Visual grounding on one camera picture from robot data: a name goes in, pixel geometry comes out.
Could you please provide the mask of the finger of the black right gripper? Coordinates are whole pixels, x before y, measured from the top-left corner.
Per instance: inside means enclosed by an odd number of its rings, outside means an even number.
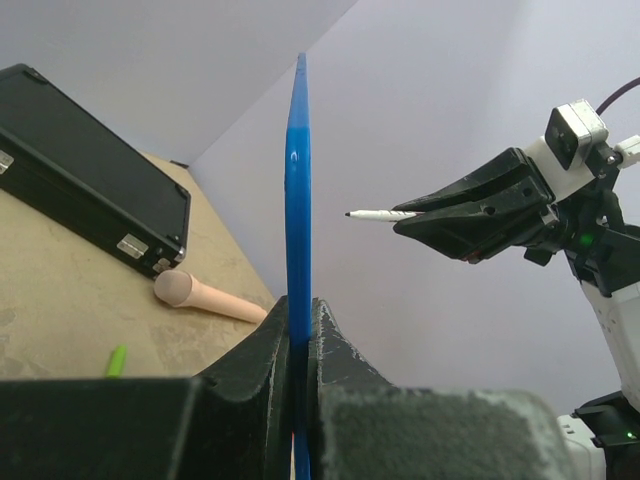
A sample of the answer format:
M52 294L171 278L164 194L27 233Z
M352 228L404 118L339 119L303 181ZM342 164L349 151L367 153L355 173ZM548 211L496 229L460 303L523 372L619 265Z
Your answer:
M429 212L488 199L518 182L540 178L532 160L520 148L510 147L450 185L392 208L393 211Z
M453 260L488 260L535 236L552 200L547 185L529 177L488 199L421 212L393 230Z

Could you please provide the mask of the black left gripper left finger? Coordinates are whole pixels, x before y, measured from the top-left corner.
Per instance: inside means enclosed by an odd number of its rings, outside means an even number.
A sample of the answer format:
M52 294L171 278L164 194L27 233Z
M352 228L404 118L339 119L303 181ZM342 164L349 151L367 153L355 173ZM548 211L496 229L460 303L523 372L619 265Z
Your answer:
M1 385L5 479L286 479L288 305L193 377Z

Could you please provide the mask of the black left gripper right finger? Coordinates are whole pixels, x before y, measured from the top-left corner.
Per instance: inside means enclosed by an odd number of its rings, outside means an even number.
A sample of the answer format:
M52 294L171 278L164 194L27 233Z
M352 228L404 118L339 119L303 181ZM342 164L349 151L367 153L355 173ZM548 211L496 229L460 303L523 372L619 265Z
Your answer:
M398 387L313 306L316 479L572 479L551 409L521 390Z

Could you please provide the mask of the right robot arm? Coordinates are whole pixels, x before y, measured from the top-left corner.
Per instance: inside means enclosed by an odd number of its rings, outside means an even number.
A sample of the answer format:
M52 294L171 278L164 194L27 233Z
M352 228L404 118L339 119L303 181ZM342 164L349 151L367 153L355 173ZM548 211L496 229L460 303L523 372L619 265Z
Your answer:
M511 246L545 266L558 251L597 316L621 382L619 391L559 417L581 479L639 476L639 228L624 221L613 187L639 160L639 139L595 147L578 188L562 198L542 159L509 148L449 186L393 208L408 211L397 234L470 264Z

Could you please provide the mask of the green marker cap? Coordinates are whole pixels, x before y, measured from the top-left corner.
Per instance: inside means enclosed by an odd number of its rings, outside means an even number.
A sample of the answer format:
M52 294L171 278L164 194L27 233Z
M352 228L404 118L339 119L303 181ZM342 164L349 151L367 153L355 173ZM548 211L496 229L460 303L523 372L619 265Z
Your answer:
M109 357L107 363L105 377L119 378L123 375L127 359L127 347L125 345L117 346Z

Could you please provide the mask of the white whiteboard marker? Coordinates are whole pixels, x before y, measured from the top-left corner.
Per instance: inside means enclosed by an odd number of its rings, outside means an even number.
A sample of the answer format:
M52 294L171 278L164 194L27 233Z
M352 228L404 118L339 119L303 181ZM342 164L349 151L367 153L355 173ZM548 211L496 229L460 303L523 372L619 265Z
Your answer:
M354 210L344 214L351 219L387 223L397 223L420 215L421 212L400 210Z

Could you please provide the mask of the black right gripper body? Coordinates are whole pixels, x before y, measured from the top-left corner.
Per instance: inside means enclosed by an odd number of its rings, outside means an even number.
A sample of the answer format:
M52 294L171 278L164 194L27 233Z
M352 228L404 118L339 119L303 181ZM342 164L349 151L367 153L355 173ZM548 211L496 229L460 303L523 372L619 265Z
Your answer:
M606 230L625 233L618 196L611 188L580 189L551 207L557 217L524 244L524 258L547 265L558 252L587 257L597 247Z

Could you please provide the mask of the blue framed whiteboard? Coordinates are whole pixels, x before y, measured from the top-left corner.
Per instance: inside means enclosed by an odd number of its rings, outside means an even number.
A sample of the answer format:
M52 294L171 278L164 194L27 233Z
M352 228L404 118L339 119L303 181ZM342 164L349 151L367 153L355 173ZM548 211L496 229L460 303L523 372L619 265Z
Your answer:
M293 379L293 452L295 477L309 479L307 427L308 347L311 311L311 125L307 58L298 55L284 155L286 279L290 366Z

